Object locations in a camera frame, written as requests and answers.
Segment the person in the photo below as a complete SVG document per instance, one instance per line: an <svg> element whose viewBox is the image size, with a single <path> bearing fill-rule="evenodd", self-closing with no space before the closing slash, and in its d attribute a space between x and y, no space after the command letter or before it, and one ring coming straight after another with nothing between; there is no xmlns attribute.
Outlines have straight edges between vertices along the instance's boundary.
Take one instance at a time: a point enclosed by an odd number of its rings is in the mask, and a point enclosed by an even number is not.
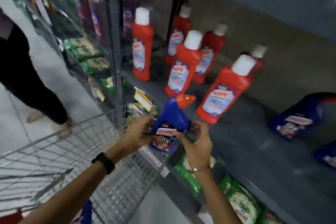
<svg viewBox="0 0 336 224"><path fill-rule="evenodd" d="M22 30L0 8L0 82L27 106L36 109L26 121L49 117L58 124L61 138L69 136L71 119L55 93L41 81L29 56L29 43Z"/></svg>
<svg viewBox="0 0 336 224"><path fill-rule="evenodd" d="M120 140L105 152L105 156L116 164L141 146L158 140L156 136L143 133L150 120L149 115L142 115L132 121L126 132L120 135ZM190 142L182 133L175 132L175 136L185 147L190 166L194 169L194 174L204 191L213 222L241 224L225 194L213 179L211 171L208 170L212 150L208 125L199 121L194 123L200 127L199 138L195 143ZM105 165L95 162L19 224L69 224L106 175Z"/></svg>

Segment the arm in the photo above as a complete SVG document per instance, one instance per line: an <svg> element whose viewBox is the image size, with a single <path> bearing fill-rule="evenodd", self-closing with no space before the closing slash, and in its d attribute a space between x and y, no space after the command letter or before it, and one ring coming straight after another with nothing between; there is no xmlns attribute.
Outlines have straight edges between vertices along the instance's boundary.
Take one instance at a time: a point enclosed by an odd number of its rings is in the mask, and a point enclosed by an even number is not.
<svg viewBox="0 0 336 224"><path fill-rule="evenodd" d="M142 134L149 119L150 116L142 115L133 121L125 134L120 135L120 140L105 152L113 163L117 164L141 146L156 139ZM96 162L19 224L69 224L106 175L104 165Z"/></svg>
<svg viewBox="0 0 336 224"><path fill-rule="evenodd" d="M203 122L193 121L200 127L199 138L192 143L185 135L174 132L184 145L185 152L191 168L201 169L210 166L212 142L210 140L208 125ZM225 194L213 179L211 171L194 171L207 201L208 210L215 224L242 224L239 217L227 201Z"/></svg>

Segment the black pants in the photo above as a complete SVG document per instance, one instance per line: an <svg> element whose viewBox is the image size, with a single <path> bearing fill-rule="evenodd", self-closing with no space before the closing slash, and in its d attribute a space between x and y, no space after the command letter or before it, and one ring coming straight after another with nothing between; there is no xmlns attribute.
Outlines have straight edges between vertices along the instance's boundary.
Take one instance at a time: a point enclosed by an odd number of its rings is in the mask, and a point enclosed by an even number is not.
<svg viewBox="0 0 336 224"><path fill-rule="evenodd" d="M35 71L29 56L28 40L17 25L7 40L0 38L0 61L0 82L7 90L57 124L68 120L61 101L44 86Z"/></svg>

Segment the red nozzle cap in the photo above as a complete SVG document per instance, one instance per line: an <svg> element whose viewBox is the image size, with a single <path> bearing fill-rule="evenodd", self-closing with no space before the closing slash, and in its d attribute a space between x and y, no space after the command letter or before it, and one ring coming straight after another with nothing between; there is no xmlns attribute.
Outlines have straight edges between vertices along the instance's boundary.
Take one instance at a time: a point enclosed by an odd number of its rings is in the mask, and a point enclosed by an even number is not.
<svg viewBox="0 0 336 224"><path fill-rule="evenodd" d="M190 96L190 95L176 96L176 102L180 109L188 107L195 100L196 100L195 96Z"/></svg>

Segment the bracelet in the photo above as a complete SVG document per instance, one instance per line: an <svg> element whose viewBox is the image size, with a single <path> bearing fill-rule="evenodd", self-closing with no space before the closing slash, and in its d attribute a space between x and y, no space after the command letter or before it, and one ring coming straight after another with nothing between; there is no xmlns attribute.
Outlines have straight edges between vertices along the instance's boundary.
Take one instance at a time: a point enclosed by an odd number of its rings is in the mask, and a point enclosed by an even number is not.
<svg viewBox="0 0 336 224"><path fill-rule="evenodd" d="M198 167L198 168L193 168L192 170L194 172L202 172L202 171L205 171L205 170L209 170L209 167Z"/></svg>

